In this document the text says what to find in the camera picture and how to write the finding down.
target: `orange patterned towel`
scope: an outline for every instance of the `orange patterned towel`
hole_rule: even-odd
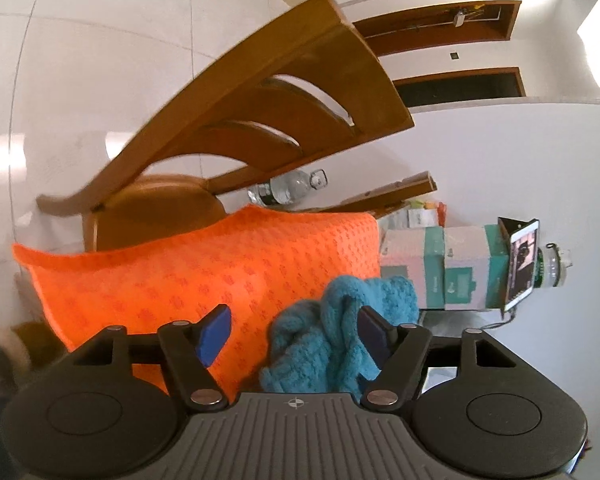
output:
[[[282,213],[248,206],[208,228],[136,247],[70,256],[14,245],[45,316],[69,350],[122,324],[151,333],[196,322],[218,303],[232,334],[209,368],[231,399],[267,356],[267,327],[285,307],[319,299],[343,274],[380,274],[378,227],[368,214]],[[155,367],[136,376],[160,384]]]

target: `chair backrest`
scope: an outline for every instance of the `chair backrest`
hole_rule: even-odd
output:
[[[318,87],[353,124],[279,75]],[[209,66],[82,190],[41,195],[38,206],[56,216],[87,213],[154,162],[196,153],[246,164],[205,182],[221,194],[412,126],[391,80],[336,3],[309,0]]]

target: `cardboard box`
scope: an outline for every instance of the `cardboard box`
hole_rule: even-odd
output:
[[[442,227],[389,230],[380,247],[381,276],[409,278],[420,309],[442,310],[445,307],[444,260]]]
[[[445,229],[445,310],[500,308],[509,250],[497,225]]]

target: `teal fluffy cloth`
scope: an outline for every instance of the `teal fluffy cloth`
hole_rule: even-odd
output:
[[[363,305],[392,325],[418,320],[416,293],[406,278],[340,276],[327,286],[320,301],[298,301],[273,320],[270,365],[260,371],[262,389],[349,392],[359,399],[358,375],[373,380],[379,373],[358,337],[358,310]]]

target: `wooden chair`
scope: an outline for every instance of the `wooden chair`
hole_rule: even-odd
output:
[[[353,126],[278,75],[326,92]],[[378,59],[334,1],[309,0],[209,66],[82,190],[63,198],[41,195],[37,202],[51,215],[81,214],[88,251],[132,246],[223,218],[216,195],[412,126]],[[246,166],[210,179],[141,176],[154,162],[198,153]],[[403,186],[402,199],[435,188],[428,176],[421,184]],[[376,200],[375,207],[397,203],[395,193],[391,200]]]

